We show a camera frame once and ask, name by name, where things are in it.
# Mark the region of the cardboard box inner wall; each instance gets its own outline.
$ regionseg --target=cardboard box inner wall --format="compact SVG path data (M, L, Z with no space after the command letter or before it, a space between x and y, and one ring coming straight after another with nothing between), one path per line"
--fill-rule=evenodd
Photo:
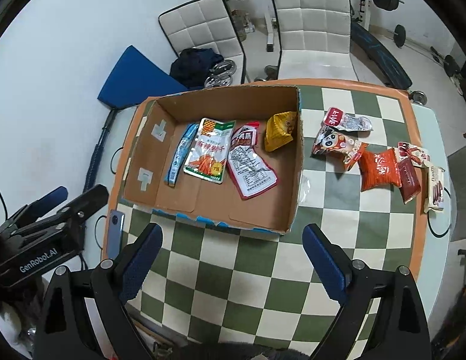
M264 135L271 116L286 111L298 112L298 109L299 94L293 86L214 88L158 98L136 142L124 198L168 214L184 214L192 220L206 219L230 227L287 232L297 208L303 165L299 114L293 142L266 152ZM235 130L245 123L259 121L255 150L277 173L278 185L257 197L242 200L228 172L223 183L215 184L187 175L182 169L176 186L167 186L165 175L186 126L203 117L236 120ZM145 170L152 173L147 183L142 181Z

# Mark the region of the checkered tablecloth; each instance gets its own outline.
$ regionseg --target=checkered tablecloth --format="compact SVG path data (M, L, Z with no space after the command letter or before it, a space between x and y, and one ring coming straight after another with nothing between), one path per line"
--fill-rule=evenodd
M197 227L152 214L120 195L118 210L126 215L123 245L134 242L149 222L163 229L162 249L138 297L130 301L145 318L193 341L241 341L310 354L339 305L328 298L303 250L305 225L317 223L332 243L371 268L408 266L415 200L404 205L397 188L360 193L358 165L345 173L338 159L310 154L325 110L332 106L368 116L374 130L359 138L370 151L409 141L398 101L359 91L299 88L304 170L289 234ZM378 299L371 302L350 358L361 354L378 304Z

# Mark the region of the chair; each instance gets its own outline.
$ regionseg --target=chair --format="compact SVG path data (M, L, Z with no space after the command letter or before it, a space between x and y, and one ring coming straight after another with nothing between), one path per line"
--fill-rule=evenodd
M358 81L350 58L350 0L272 0L278 21L278 78Z
M162 13L158 21L177 56L190 47L212 48L236 63L231 84L244 83L247 58L225 0L193 0Z

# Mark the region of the silver bolt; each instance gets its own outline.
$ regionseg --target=silver bolt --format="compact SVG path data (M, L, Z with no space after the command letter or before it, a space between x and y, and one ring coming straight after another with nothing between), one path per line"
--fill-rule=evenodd
M112 266L113 266L113 260L111 259L104 259L100 264L100 267L103 269L108 269L108 268L111 268Z
M61 265L58 268L56 268L54 273L56 273L58 276L64 275L66 273L66 267L64 265Z
M354 268L356 269L363 269L365 267L365 264L363 261L361 261L360 259L354 259L352 261L352 265Z
M408 275L410 274L410 270L409 270L406 266L404 266L404 265L400 266L400 267L398 268L398 271L399 271L402 275L405 275L405 276L408 276Z

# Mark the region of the chair backrest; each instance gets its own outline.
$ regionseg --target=chair backrest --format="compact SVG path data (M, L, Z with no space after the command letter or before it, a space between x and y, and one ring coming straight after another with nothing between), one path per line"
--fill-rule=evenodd
M158 20L177 55L196 47L212 48L225 59L244 56L225 0L193 0L162 13Z
M350 52L350 0L272 0L282 50Z

